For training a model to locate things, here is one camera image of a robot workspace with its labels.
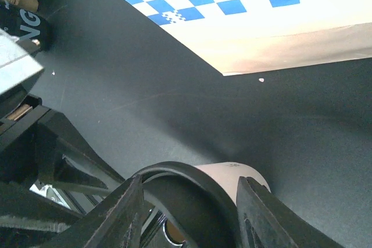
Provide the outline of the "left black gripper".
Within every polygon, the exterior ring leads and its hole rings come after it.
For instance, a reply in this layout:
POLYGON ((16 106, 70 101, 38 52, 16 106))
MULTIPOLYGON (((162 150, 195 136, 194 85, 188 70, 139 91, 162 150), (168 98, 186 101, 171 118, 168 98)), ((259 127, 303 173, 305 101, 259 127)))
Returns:
POLYGON ((114 190, 125 181, 64 114, 28 95, 1 119, 1 227, 61 233, 82 218, 18 185, 36 179, 63 190, 114 190))

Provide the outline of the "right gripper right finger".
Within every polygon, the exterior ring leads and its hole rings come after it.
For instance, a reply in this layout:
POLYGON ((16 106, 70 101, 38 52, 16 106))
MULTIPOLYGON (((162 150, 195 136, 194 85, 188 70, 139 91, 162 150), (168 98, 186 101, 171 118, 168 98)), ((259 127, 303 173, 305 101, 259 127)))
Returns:
POLYGON ((237 210, 243 247, 341 247, 251 177, 239 178, 237 210))

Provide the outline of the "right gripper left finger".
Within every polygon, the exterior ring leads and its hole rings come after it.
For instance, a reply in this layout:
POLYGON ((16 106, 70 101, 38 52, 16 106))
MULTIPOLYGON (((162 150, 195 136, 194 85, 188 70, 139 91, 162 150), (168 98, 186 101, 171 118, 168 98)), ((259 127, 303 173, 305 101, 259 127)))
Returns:
POLYGON ((136 175, 42 247, 139 247, 143 213, 142 180, 136 175))

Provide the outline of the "blue checkered paper bag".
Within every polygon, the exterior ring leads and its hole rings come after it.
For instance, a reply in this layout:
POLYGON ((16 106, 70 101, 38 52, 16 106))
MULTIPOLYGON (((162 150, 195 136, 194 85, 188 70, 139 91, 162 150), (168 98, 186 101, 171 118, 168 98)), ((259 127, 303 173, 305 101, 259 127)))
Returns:
POLYGON ((371 56, 371 0, 125 0, 225 76, 371 56))

